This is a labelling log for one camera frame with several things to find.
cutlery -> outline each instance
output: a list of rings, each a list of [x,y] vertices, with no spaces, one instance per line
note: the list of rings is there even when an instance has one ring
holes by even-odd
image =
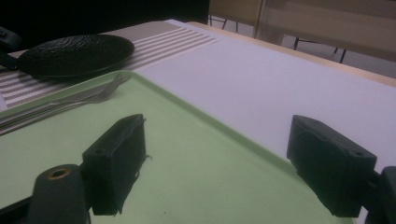
[[[0,135],[15,131],[28,124],[59,114],[79,105],[102,103],[109,98],[111,93],[114,92],[120,84],[124,83],[129,78],[129,76],[118,75],[113,81],[105,85],[79,92],[58,101],[48,102],[44,105],[39,105],[18,114],[0,119]]]

striped placemat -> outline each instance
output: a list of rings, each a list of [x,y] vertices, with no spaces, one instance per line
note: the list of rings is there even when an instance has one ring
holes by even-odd
[[[136,72],[218,41],[209,35],[165,21],[148,22],[107,34],[119,35],[134,43],[134,54],[122,69]],[[0,93],[3,105],[7,108],[32,101],[73,84],[75,83],[49,79],[37,80],[22,72],[9,71],[0,66]]]

chair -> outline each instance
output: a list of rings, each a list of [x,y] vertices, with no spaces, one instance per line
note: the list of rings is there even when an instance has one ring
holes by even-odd
[[[300,42],[300,41],[302,41],[302,42],[307,42],[307,43],[314,43],[314,44],[317,44],[317,42],[315,42],[315,41],[305,40],[305,39],[301,39],[301,38],[299,38],[299,37],[296,37],[296,39],[295,39],[295,41],[294,41],[294,50],[297,50],[297,45],[298,45],[298,42]],[[340,63],[343,63],[343,60],[344,60],[344,57],[346,56],[346,53],[347,53],[347,50],[344,49],[344,50],[343,50],[343,54],[341,55]]]
[[[259,17],[262,10],[262,0],[210,0],[209,4],[209,22],[212,25],[212,16],[223,18],[224,29],[225,23],[230,21],[236,22],[236,32],[238,32],[238,23],[244,23],[253,26],[253,36],[256,37]]]

white table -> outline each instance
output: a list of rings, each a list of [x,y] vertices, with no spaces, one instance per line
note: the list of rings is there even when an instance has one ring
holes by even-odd
[[[326,123],[373,152],[378,172],[396,164],[394,79],[245,37],[171,23],[220,42],[140,71],[143,77],[282,158],[291,117],[298,114]],[[363,211],[359,223],[364,218]]]

green tray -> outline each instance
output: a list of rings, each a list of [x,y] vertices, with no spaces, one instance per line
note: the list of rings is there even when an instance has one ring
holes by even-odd
[[[93,224],[354,223],[333,217],[288,161],[132,72],[110,73],[0,116],[104,83],[117,73],[132,78],[110,100],[0,137],[0,207],[30,196],[41,172],[81,164],[82,152],[111,125],[142,113],[152,159],[144,163],[122,215],[92,216]]]

